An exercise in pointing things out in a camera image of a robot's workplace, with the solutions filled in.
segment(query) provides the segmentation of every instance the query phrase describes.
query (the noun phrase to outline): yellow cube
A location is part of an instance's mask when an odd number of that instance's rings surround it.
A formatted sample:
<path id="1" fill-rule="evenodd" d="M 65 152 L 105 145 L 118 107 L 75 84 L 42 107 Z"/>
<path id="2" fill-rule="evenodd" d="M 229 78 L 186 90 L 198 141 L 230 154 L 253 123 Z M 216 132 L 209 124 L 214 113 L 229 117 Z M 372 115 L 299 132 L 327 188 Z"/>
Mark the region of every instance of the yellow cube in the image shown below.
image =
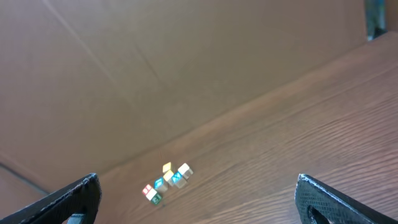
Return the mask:
<path id="1" fill-rule="evenodd" d="M 172 166 L 171 162 L 168 162 L 168 163 L 163 165 L 163 173 L 164 174 L 167 173 L 167 171 L 169 171 L 169 170 L 174 172 L 174 169 L 173 169 L 173 166 Z"/>
<path id="2" fill-rule="evenodd" d="M 172 180 L 173 175 L 174 175 L 173 171 L 169 170 L 163 176 L 164 180 L 166 180 L 166 182 L 169 183 L 171 186 L 174 185 Z"/>

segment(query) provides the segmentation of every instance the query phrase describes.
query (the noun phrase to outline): table surface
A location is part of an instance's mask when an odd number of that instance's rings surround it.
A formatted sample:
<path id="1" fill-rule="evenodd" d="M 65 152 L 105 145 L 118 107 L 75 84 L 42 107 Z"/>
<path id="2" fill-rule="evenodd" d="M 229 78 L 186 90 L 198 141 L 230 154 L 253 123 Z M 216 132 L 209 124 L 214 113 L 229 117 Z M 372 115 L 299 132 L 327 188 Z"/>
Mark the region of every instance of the table surface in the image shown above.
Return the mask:
<path id="1" fill-rule="evenodd" d="M 299 173 L 398 218 L 398 34 L 100 176 L 97 223 L 300 223 Z M 162 165 L 194 174 L 152 205 L 141 190 Z"/>

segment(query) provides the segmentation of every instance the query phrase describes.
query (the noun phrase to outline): white cube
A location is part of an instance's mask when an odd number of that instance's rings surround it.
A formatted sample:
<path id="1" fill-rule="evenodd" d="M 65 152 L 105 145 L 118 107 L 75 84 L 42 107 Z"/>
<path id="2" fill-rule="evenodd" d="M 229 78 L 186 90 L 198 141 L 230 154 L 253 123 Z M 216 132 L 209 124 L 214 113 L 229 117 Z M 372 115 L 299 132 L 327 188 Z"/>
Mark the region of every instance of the white cube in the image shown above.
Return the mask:
<path id="1" fill-rule="evenodd" d="M 145 196 L 148 198 L 148 200 L 152 200 L 152 198 L 154 198 L 156 194 L 157 191 L 155 189 L 150 189 L 148 194 Z"/>
<path id="2" fill-rule="evenodd" d="M 178 168 L 178 171 L 184 176 L 185 179 L 188 179 L 193 174 L 193 171 L 186 163 L 182 164 L 182 166 Z"/>

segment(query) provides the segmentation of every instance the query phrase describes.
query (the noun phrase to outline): green cube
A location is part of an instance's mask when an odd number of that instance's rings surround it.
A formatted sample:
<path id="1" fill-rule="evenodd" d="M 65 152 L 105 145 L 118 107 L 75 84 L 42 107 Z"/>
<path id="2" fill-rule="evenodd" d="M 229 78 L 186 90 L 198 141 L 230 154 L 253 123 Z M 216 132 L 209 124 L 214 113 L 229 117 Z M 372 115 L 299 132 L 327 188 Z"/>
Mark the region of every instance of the green cube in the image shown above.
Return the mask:
<path id="1" fill-rule="evenodd" d="M 150 200 L 154 205 L 157 205 L 162 200 L 160 194 L 155 194 L 155 196 Z"/>

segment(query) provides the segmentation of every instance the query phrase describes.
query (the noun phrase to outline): small cube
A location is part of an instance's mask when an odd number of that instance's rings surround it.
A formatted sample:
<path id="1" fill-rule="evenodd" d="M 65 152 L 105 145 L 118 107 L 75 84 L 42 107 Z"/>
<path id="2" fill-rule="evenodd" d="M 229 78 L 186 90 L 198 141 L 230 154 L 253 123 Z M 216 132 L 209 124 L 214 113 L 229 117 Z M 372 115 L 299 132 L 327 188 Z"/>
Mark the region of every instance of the small cube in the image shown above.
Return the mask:
<path id="1" fill-rule="evenodd" d="M 169 171 L 169 170 L 174 172 L 174 166 L 172 165 L 171 162 L 168 162 L 168 163 L 163 165 L 163 173 L 164 174 L 167 173 L 167 171 Z"/>
<path id="2" fill-rule="evenodd" d="M 164 181 L 163 177 L 157 179 L 157 180 L 155 181 L 155 185 L 154 185 L 154 186 L 155 186 L 155 190 L 159 191 L 160 193 L 166 192 L 167 189 L 169 188 L 169 187 L 167 186 L 167 182 Z"/>
<path id="3" fill-rule="evenodd" d="M 150 186 L 149 184 L 146 185 L 146 187 L 144 188 L 144 190 L 142 190 L 142 193 L 146 196 L 149 191 L 152 189 L 152 186 Z"/>
<path id="4" fill-rule="evenodd" d="M 187 184 L 188 182 L 183 178 L 182 174 L 180 172 L 176 172 L 173 177 L 172 177 L 173 184 L 178 187 L 182 188 Z"/>
<path id="5" fill-rule="evenodd" d="M 162 200 L 162 196 L 160 196 L 159 193 L 157 193 L 157 191 L 155 189 L 151 189 L 148 194 L 146 195 L 146 197 L 148 198 L 148 200 L 150 200 L 150 202 L 152 202 L 154 205 L 157 205 L 161 200 Z"/>
<path id="6" fill-rule="evenodd" d="M 166 180 L 166 182 L 169 183 L 170 186 L 173 186 L 173 185 L 174 185 L 174 184 L 173 184 L 173 181 L 172 181 L 173 175 L 174 175 L 173 171 L 169 170 L 169 171 L 167 171 L 167 172 L 164 174 L 164 176 L 163 176 L 164 180 Z"/>
<path id="7" fill-rule="evenodd" d="M 193 171 L 186 163 L 182 164 L 182 166 L 178 168 L 178 171 L 183 175 L 185 179 L 188 179 L 193 174 Z"/>

